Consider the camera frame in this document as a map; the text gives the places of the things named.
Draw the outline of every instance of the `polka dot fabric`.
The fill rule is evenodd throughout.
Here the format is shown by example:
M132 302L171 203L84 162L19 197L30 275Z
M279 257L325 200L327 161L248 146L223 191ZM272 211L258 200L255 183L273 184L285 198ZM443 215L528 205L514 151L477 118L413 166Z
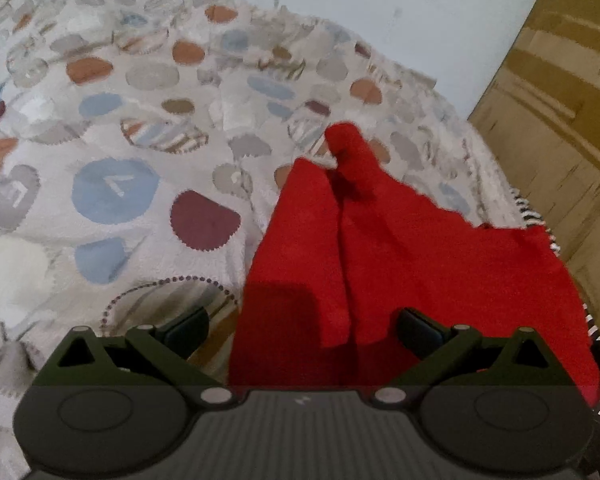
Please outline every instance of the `polka dot fabric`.
M0 0L0 240L11 248L0 251L0 322L40 360L76 324L107 334L164 322L203 276L205 306L231 291L196 361L223 380L289 168L300 156L333 165L324 130L342 120L440 207L522 226L491 153L433 85L286 7ZM45 289L29 294L36 280ZM139 309L114 300L149 291Z

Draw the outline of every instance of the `bed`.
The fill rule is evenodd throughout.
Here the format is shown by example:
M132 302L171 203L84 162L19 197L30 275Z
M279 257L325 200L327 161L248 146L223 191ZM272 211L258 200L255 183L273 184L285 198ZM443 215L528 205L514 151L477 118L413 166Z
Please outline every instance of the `bed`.
M334 164L330 123L474 225L541 221L434 85L284 6L0 0L0 479L27 471L11 417L72 326L202 304L190 362L226 379L250 261L293 161Z

